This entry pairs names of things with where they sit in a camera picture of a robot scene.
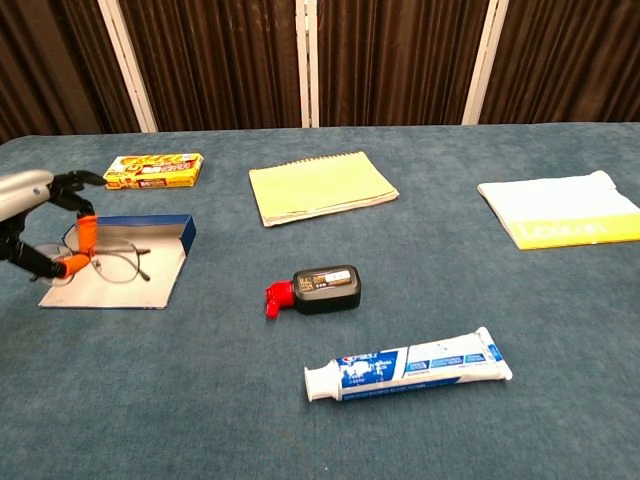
notepad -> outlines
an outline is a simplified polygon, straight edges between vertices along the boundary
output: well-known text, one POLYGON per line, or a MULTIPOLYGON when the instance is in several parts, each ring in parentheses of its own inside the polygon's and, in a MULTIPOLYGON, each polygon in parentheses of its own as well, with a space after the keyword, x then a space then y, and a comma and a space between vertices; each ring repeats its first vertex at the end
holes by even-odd
POLYGON ((369 207, 398 197, 398 191, 364 152, 251 169, 249 179, 265 227, 369 207))
POLYGON ((483 183, 478 191, 521 250, 640 240, 640 208, 602 170, 483 183))

toothpaste tube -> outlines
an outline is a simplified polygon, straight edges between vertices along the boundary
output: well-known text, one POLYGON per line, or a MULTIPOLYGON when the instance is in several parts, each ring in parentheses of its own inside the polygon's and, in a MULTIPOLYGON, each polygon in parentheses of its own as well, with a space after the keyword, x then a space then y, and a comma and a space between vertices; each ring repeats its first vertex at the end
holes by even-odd
POLYGON ((337 358, 322 368, 304 369, 310 402, 512 377, 485 327, 459 337, 337 358))

glasses lens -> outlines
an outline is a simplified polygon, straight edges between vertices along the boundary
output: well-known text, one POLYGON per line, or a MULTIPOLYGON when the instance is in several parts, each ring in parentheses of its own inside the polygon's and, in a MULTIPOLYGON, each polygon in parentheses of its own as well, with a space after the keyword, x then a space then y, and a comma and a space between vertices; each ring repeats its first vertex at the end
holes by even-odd
MULTIPOLYGON (((58 260, 65 257, 71 257, 73 255, 73 252, 71 250, 69 250, 66 246, 58 243, 39 245, 35 248, 37 251, 39 251, 43 255, 46 255, 51 260, 58 260)), ((64 285, 67 285, 71 280, 73 280, 73 275, 64 279, 40 277, 39 280, 53 287, 62 287, 64 285)))
POLYGON ((140 259, 136 248, 126 240, 99 240, 91 264, 108 282, 127 283, 136 278, 140 259))

spiral binding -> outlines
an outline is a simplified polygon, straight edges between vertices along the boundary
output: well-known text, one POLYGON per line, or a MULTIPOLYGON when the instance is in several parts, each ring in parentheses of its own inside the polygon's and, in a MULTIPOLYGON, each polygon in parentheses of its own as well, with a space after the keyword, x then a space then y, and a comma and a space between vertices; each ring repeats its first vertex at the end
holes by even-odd
POLYGON ((357 150, 355 152, 347 152, 347 153, 337 153, 335 155, 323 155, 320 157, 301 158, 300 160, 294 160, 292 162, 285 162, 285 163, 280 163, 278 165, 273 165, 271 167, 264 167, 264 168, 261 168, 260 170, 270 170, 272 168, 282 168, 282 167, 287 167, 289 165, 299 165, 301 163, 317 162, 318 160, 326 160, 329 158, 348 157, 351 155, 357 155, 358 153, 362 153, 362 150, 357 150))

black bottle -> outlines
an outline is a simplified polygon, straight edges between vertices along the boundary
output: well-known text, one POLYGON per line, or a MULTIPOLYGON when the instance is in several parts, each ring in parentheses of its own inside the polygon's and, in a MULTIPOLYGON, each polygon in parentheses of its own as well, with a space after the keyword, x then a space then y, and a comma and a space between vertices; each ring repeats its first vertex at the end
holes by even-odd
POLYGON ((275 282, 266 289, 267 318, 277 318, 285 307, 307 315, 355 308, 360 305, 360 292, 360 276, 352 265, 300 270, 293 280, 275 282))

